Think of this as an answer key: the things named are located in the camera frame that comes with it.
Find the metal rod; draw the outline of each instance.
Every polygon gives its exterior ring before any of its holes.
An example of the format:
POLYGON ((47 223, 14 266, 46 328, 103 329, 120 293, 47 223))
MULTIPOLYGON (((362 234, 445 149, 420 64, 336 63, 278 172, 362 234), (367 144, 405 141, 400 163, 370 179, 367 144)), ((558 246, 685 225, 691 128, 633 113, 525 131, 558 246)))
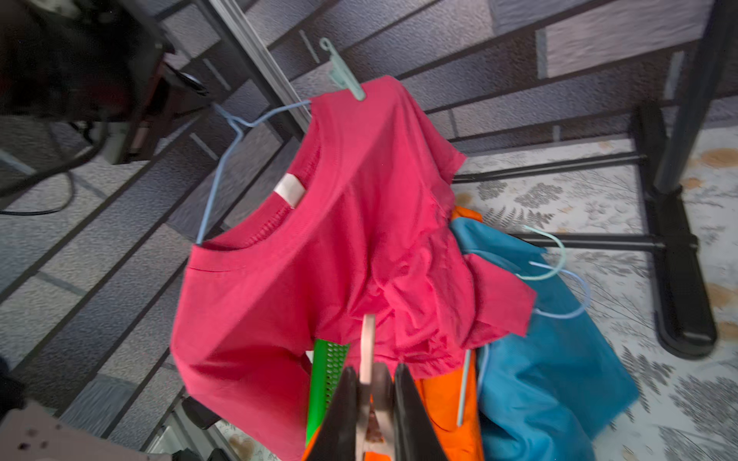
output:
POLYGON ((716 0, 689 72, 672 137, 656 171, 654 186, 660 193, 668 194, 679 188, 679 180, 723 73, 737 22, 738 1, 716 0))
POLYGON ((456 175, 454 184, 469 182, 495 181, 498 179, 519 178, 523 176, 566 173, 576 170, 592 170, 595 168, 616 167, 624 164, 638 163, 645 157, 639 153, 615 153, 606 156, 587 157, 586 159, 564 160, 529 167, 509 168, 507 170, 488 171, 486 173, 470 173, 456 175))
MULTIPOLYGON (((556 246, 550 238, 538 234, 510 234, 535 246, 556 246)), ((554 234, 567 248, 652 252, 663 246, 661 239, 635 234, 554 234)))
MULTIPOLYGON (((271 107, 300 101, 235 0, 193 0, 193 3, 218 35, 238 51, 249 70, 249 77, 271 107)), ((284 112, 277 118, 300 140, 310 124, 310 113, 304 107, 284 112)))

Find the fern pattern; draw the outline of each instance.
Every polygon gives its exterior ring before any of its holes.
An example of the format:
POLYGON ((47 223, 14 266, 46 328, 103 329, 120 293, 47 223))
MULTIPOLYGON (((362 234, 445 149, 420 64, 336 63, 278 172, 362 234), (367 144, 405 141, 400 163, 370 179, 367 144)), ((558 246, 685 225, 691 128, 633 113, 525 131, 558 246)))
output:
POLYGON ((695 193, 687 193, 685 202, 688 204, 707 205, 709 207, 725 208, 718 198, 738 198, 738 186, 730 190, 723 190, 718 186, 701 187, 695 193))
POLYGON ((612 174, 600 170, 572 171, 561 173, 554 181, 567 184, 567 195, 571 198, 592 198, 600 195, 608 201, 624 201, 634 204, 637 185, 633 174, 612 174))
POLYGON ((477 185, 479 197, 482 200, 499 197, 505 191, 507 183, 504 181, 485 181, 477 185))
POLYGON ((490 209, 482 219, 488 226, 507 232, 515 232, 523 230, 523 226, 541 228, 544 224, 550 223, 553 216, 553 213, 535 212, 532 209, 527 210, 527 212, 524 208, 517 207, 508 210, 507 206, 503 205, 497 211, 490 209))
POLYGON ((725 226, 700 226, 700 242, 705 245, 712 245, 720 239, 720 235, 725 232, 725 226))
POLYGON ((645 259, 635 252, 579 252, 575 258, 583 263, 589 263, 597 272, 603 275, 618 277, 649 278, 648 264, 645 259))
POLYGON ((542 205, 548 205, 552 200, 558 199, 562 192, 564 192, 562 187, 540 182, 528 192, 515 198, 515 201, 524 207, 538 208, 542 205))
POLYGON ((699 433, 719 435, 738 451, 738 383, 724 377, 712 381, 690 375, 679 378, 671 397, 699 433))
POLYGON ((659 426, 666 461, 735 461, 735 447, 672 427, 659 426))
MULTIPOLYGON (((623 366, 635 381, 635 386, 638 388, 638 402, 641 404, 646 413, 651 412, 651 405, 648 400, 648 395, 644 392, 644 386, 648 387, 656 395, 661 395, 656 383, 658 382, 662 386, 667 386, 667 379, 671 377, 674 372, 674 367, 667 364, 650 361, 644 354, 638 354, 637 356, 630 352, 627 347, 623 348, 623 355, 620 357, 623 362, 623 366)), ((628 413, 628 418, 634 421, 632 413, 628 413)))

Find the black metal pole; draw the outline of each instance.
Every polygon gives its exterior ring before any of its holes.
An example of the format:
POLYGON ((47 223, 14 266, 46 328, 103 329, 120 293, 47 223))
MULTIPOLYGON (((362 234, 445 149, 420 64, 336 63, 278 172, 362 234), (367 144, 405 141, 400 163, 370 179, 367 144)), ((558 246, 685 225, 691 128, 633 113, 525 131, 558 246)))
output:
MULTIPOLYGON (((531 245, 555 247, 556 242, 538 234, 510 234, 531 245)), ((567 248, 654 252, 663 248, 662 239, 637 234, 554 234, 567 248)))
POLYGON ((593 170, 595 168, 617 167, 619 165, 637 164, 646 157, 640 153, 611 153, 605 156, 585 157, 583 159, 563 160, 561 162, 529 165, 527 167, 509 168, 507 170, 488 171, 485 173, 467 173, 454 176, 454 184, 470 182, 497 181, 500 179, 523 178, 525 176, 550 175, 568 171, 593 170))
POLYGON ((654 187, 660 193, 672 193, 679 187, 694 141, 723 73, 737 22, 738 1, 715 0, 689 72, 686 93, 672 136, 656 171, 654 187))

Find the light blue wire hanger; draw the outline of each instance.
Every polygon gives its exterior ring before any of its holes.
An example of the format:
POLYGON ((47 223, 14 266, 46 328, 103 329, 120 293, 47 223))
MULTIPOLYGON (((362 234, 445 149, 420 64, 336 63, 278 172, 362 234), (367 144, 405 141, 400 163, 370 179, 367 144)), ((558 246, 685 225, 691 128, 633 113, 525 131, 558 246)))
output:
MULTIPOLYGON (((531 264, 532 266, 552 269, 552 267, 549 266, 548 264, 536 263, 534 261, 529 261, 528 263, 531 264)), ((540 316, 549 317, 552 319, 568 320, 568 319, 573 319, 575 317, 582 315, 587 310, 587 308, 590 307, 590 304, 592 303, 592 291, 590 289, 590 284, 587 283, 584 279, 582 279, 579 275, 574 274, 571 271, 562 269, 561 272, 563 274, 572 276, 582 286, 582 292, 584 293, 584 300, 582 300, 582 304, 576 310, 571 311, 569 313, 551 313, 551 312, 541 311, 540 309, 534 309, 534 313, 540 316)), ((490 346, 491 346, 490 344, 485 344, 481 347, 482 363, 479 366, 479 376, 477 378, 477 400, 479 400, 479 397, 482 394, 482 381, 484 380, 484 374, 487 372, 487 364, 489 363, 490 346)))
MULTIPOLYGON (((359 84, 359 81, 354 77, 354 74, 351 73, 351 69, 348 68, 346 62, 344 62, 344 60, 338 54, 338 51, 336 51, 331 41, 325 37, 321 38, 320 47, 331 54, 331 63, 333 64, 333 69, 331 70, 331 79, 340 88, 348 89, 349 91, 351 91, 351 93, 357 100, 363 101, 364 99, 366 99, 367 95, 366 93, 364 93, 364 89, 359 84)), ((238 125, 254 128, 256 125, 259 125, 264 120, 273 117, 280 112, 288 111, 290 109, 298 108, 308 104, 310 104, 309 100, 300 101, 299 103, 289 104, 283 107, 272 109, 271 111, 254 120, 253 122, 247 122, 240 117, 231 115, 230 113, 228 113, 228 111, 223 109, 218 104, 213 104, 215 110, 221 116, 223 116, 223 118, 228 121, 228 125, 231 125, 231 128, 235 130, 236 137, 233 142, 231 142, 230 146, 228 146, 228 149, 226 149, 226 152, 223 154, 221 159, 218 161, 218 167, 215 169, 213 185, 210 187, 210 195, 207 197, 205 212, 202 214, 202 222, 200 223, 200 229, 197 232, 197 238, 195 239, 196 244, 201 245, 202 241, 205 239, 207 222, 210 220, 210 213, 213 211, 213 203, 215 202, 215 193, 218 191, 218 185, 221 183, 223 169, 225 168, 225 164, 228 161, 228 157, 230 157, 230 155, 233 153, 238 143, 244 139, 244 131, 241 130, 241 127, 239 127, 238 125)))
MULTIPOLYGON (((519 279, 521 279, 521 280, 530 280, 530 281, 533 282, 533 281, 538 281, 538 280, 546 280, 546 279, 549 279, 549 278, 553 277, 554 275, 558 274, 559 271, 561 271, 562 268, 564 267, 564 264, 566 264, 566 248, 564 247, 564 244, 561 242, 561 240, 559 240, 556 237, 556 235, 549 234, 548 232, 543 232, 542 230, 538 230, 538 229, 536 229, 534 227, 523 226, 523 228, 525 230, 529 230, 531 232, 535 232, 537 234, 541 234, 544 237, 548 237, 551 240, 553 240, 554 242, 556 242, 556 245, 558 245, 559 248, 561 249, 561 257, 559 258, 559 262, 556 263, 556 266, 555 267, 550 267, 549 266, 548 268, 550 269, 550 271, 546 272, 543 275, 519 275, 519 274, 515 274, 515 275, 517 275, 517 277, 519 279)), ((543 267, 539 263, 533 263, 533 262, 531 262, 531 264, 533 266, 543 267)))
MULTIPOLYGON (((558 274, 559 272, 564 272, 565 274, 568 274, 575 279, 579 281, 579 283, 582 284, 582 289, 584 291, 584 302, 582 305, 574 312, 570 313, 548 313, 541 311, 540 309, 534 310, 534 313, 537 313, 538 315, 544 316, 544 317, 550 317, 552 319, 573 319, 574 317, 581 315, 587 307, 590 305, 592 297, 590 293, 590 286, 587 282, 585 282, 579 275, 574 274, 573 272, 569 272, 564 270, 564 264, 566 264, 566 248, 564 247, 564 244, 559 240, 559 238, 556 237, 556 235, 549 234, 548 232, 543 232, 542 230, 538 230, 534 227, 530 226, 523 226, 525 230, 529 230, 531 232, 535 232, 537 234, 544 235, 554 242, 556 242, 556 245, 561 249, 561 257, 559 258, 559 262, 556 263, 554 267, 549 266, 548 264, 541 264, 536 263, 534 261, 528 261, 529 264, 536 267, 542 267, 549 269, 548 272, 542 275, 520 275, 515 274, 519 279, 521 280, 528 280, 531 282, 536 282, 540 280, 546 280, 554 275, 558 274)), ((482 367, 480 370, 479 376, 484 376, 484 371, 486 371, 487 367, 487 358, 489 357, 489 352, 485 348, 483 349, 484 352, 484 359, 482 361, 482 367)), ((472 361, 472 351, 467 350, 466 354, 464 355, 463 360, 463 375, 461 376, 461 392, 459 393, 459 405, 458 405, 458 413, 456 415, 456 426, 461 427, 463 424, 463 409, 464 409, 464 402, 466 400, 466 383, 469 380, 469 368, 470 368, 470 362, 472 361)), ((479 389, 480 387, 477 386, 477 398, 479 396, 479 389)))
POLYGON ((271 111, 267 112, 266 114, 254 120, 253 122, 247 122, 246 120, 240 117, 231 115, 228 111, 226 111, 220 105, 213 104, 214 109, 221 116, 223 116, 223 118, 225 118, 226 121, 228 121, 228 125, 231 125, 231 128, 233 128, 233 130, 236 132, 236 136, 233 142, 231 142, 230 146, 228 146, 228 149, 226 149, 226 152, 223 154, 221 159, 218 161, 218 167, 215 169, 215 177, 213 178, 213 185, 210 187, 210 195, 207 197, 207 204, 205 205, 205 212, 202 214, 202 222, 200 223, 200 230, 197 232, 197 238, 195 239, 196 244, 201 245, 203 239, 205 239, 205 232, 207 230, 207 222, 210 220, 210 212, 213 211, 213 202, 215 202, 215 193, 218 191, 218 185, 221 183, 221 177, 223 176, 223 169, 226 166, 226 162, 228 162, 228 157, 230 157, 230 155, 235 150, 235 147, 244 138, 244 131, 241 130, 241 127, 239 127, 238 125, 241 124, 248 128, 254 128, 256 125, 261 124, 264 120, 270 117, 273 117, 274 115, 279 114, 280 112, 288 111, 290 109, 294 109, 294 108, 301 107, 301 106, 308 105, 308 104, 310 104, 309 100, 300 101, 299 103, 289 104, 283 107, 272 109, 271 111))

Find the hanger hook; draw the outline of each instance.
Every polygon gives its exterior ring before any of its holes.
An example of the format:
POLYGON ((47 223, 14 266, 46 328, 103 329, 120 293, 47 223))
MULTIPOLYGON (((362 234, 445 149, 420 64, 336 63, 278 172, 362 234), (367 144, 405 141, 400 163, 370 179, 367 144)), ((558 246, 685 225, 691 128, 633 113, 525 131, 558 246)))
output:
POLYGON ((548 232, 543 232, 542 230, 535 229, 534 227, 523 226, 523 228, 525 230, 529 230, 531 232, 541 234, 544 237, 548 237, 554 242, 556 242, 556 245, 558 245, 559 248, 561 249, 561 257, 559 258, 559 262, 556 263, 556 265, 550 271, 546 272, 543 275, 520 275, 520 274, 515 274, 515 275, 517 275, 518 278, 520 278, 521 280, 538 281, 538 280, 550 279, 554 275, 558 274, 559 271, 561 271, 564 268, 564 264, 566 264, 566 248, 564 247, 564 244, 561 242, 561 240, 559 240, 555 235, 549 234, 548 232))
POLYGON ((328 40, 326 37, 323 37, 319 41, 320 47, 323 48, 327 52, 335 52, 336 49, 333 48, 333 44, 330 40, 328 40))
MULTIPOLYGON (((551 266, 548 264, 541 264, 536 263, 535 261, 529 262, 531 266, 538 266, 543 267, 546 269, 552 269, 551 266)), ((592 303, 592 290, 590 289, 590 284, 585 282, 583 278, 581 278, 579 275, 574 274, 572 271, 567 271, 566 269, 561 270, 562 274, 570 275, 579 282, 579 285, 582 287, 582 293, 584 293, 584 300, 582 301, 582 305, 580 305, 575 311, 569 312, 569 313, 550 313, 550 312, 544 312, 540 309, 534 309, 533 312, 537 313, 540 316, 544 317, 550 317, 552 319, 573 319, 574 317, 578 317, 584 313, 584 311, 587 310, 588 307, 590 307, 590 304, 592 303)))

